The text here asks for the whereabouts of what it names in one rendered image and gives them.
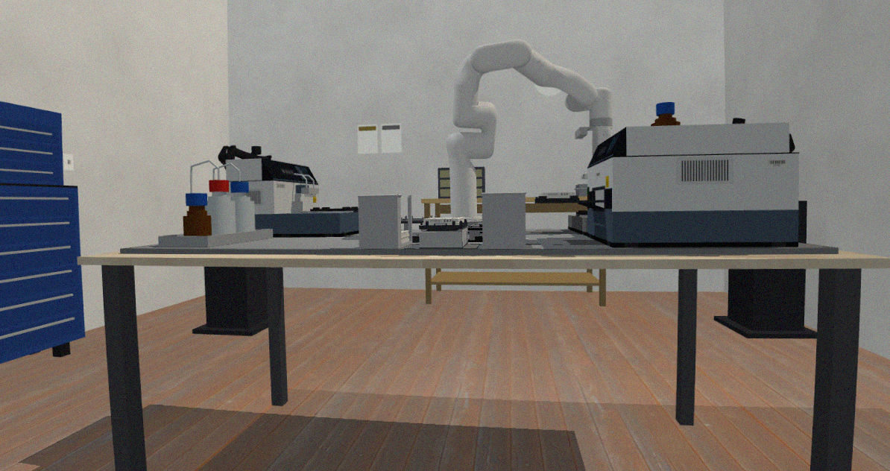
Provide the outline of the brown bottle body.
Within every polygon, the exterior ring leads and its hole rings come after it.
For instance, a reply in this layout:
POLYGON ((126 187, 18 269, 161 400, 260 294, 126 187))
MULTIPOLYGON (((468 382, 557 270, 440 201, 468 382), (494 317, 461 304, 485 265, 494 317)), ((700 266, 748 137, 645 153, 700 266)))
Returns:
POLYGON ((183 215, 183 236, 211 235, 211 215, 183 215))

